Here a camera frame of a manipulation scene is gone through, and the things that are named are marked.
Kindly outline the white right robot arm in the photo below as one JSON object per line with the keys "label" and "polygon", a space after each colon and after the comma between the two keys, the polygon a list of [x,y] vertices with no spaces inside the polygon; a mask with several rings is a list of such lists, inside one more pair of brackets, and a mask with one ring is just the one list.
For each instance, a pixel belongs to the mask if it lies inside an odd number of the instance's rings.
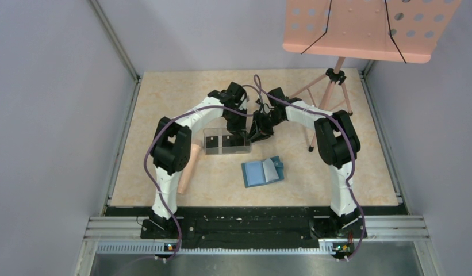
{"label": "white right robot arm", "polygon": [[274,134],[273,127],[288,121],[313,129],[318,153],[329,166],[331,175],[332,211],[328,224],[318,230],[319,236],[335,235],[349,238],[351,235],[363,239],[366,235],[366,220],[363,208],[358,204],[352,190],[360,141],[346,111],[327,112],[299,98],[284,95],[277,88],[267,93],[269,112],[261,107],[252,115],[252,125],[247,139],[254,143]]}

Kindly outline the clear acrylic card box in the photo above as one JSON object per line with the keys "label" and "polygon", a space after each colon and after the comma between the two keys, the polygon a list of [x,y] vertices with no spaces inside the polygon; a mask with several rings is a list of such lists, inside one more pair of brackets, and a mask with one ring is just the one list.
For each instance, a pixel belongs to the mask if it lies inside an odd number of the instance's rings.
{"label": "clear acrylic card box", "polygon": [[203,134],[206,155],[247,154],[252,151],[245,132],[233,134],[224,128],[206,128]]}

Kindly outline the blue leather card holder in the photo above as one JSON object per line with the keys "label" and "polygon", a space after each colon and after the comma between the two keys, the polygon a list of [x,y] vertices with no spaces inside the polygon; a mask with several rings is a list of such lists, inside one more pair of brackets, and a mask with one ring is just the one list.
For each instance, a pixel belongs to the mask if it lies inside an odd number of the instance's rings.
{"label": "blue leather card holder", "polygon": [[284,164],[279,156],[241,164],[245,188],[264,186],[285,179]]}

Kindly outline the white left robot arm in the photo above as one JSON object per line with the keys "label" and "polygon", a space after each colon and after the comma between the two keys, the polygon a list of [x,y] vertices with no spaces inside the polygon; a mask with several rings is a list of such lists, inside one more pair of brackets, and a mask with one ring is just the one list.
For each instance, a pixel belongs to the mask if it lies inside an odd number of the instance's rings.
{"label": "white left robot arm", "polygon": [[152,213],[144,220],[145,228],[155,238],[180,239],[176,219],[179,180],[191,157],[193,135],[215,119],[226,121],[227,131],[237,145],[246,141],[248,95],[232,82],[225,90],[211,91],[198,105],[174,118],[162,117],[145,157],[152,157],[155,174],[148,174],[156,189]]}

